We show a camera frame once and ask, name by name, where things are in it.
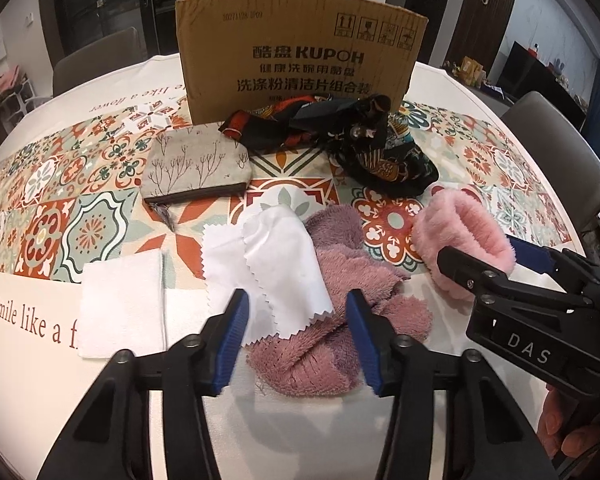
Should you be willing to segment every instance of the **screw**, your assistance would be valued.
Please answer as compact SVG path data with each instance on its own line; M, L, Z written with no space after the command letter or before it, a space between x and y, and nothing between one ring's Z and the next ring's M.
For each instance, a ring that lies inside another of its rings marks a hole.
M400 334L395 337L395 344L400 348L408 348L413 345L413 338L409 335Z
M131 359L131 355L132 355L131 350L121 350L120 352L118 352L116 354L116 362L119 365L122 365L122 364L128 362L129 359Z
M473 348L469 348L464 353L464 355L466 356L467 360L472 363L477 363L478 361L480 361L482 359L482 355L480 355L480 352L478 352L477 350L475 350Z
M184 338L182 344L187 348L195 348L196 346L200 346L202 344L202 339L200 339L198 334L191 334Z

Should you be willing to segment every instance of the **cardboard box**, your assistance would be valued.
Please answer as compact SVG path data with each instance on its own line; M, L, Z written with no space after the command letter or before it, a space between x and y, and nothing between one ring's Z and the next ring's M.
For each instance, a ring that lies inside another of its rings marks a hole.
M397 109L426 24L367 0L178 0L193 123L316 92L386 94Z

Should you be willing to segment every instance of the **pink furry wristband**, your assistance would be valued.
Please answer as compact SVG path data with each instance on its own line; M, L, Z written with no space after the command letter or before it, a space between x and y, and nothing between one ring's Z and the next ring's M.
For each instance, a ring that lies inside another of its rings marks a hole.
M437 258L441 248L455 247L507 274L516 265L516 253L495 218L477 200L456 189L436 193L416 215L411 241L433 281L459 300L473 296L440 273Z

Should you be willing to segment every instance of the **round table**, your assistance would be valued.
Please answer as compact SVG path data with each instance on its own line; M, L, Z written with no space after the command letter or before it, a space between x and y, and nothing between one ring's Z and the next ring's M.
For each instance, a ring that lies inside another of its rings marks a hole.
M473 193L508 233L582 253L537 165L462 85L418 63L400 111L438 167L438 186ZM413 272L405 293L425 299L434 313L429 348L459 354L475 346L464 335L470 305L436 289L410 244L410 218L434 189L413 199L388 200L346 177L318 148L252 154L253 177L244 196L174 206L177 228L171 233L143 205L138 186L155 135L185 126L189 113L180 60L154 57L37 108L0 147L0 303L35 307L35 316L46 320L41 336L0 318L0 452L24 478L35 478L104 366L80 359L73 345L84 263L161 248L167 287L204 288L205 223L235 222L246 206L263 197L270 203L284 187L303 192L316 207L357 208L369 253ZM557 287L519 266L512 277ZM535 424L544 385L484 354ZM257 380L241 356L231 385L205 406L224 478L363 479L378 465L390 403L366 386L330 399L283 397ZM154 474L161 479L166 473L159 394L152 395L151 417ZM433 479L442 474L444 420L443 402L436 402Z

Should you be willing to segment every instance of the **chair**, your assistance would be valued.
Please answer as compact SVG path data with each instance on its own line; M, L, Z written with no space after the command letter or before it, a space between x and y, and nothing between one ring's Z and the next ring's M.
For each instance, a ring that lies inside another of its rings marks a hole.
M54 97L119 68L144 61L138 31L129 27L62 58L54 68Z
M576 231L600 211L600 160L580 133L538 92L502 115L554 188Z

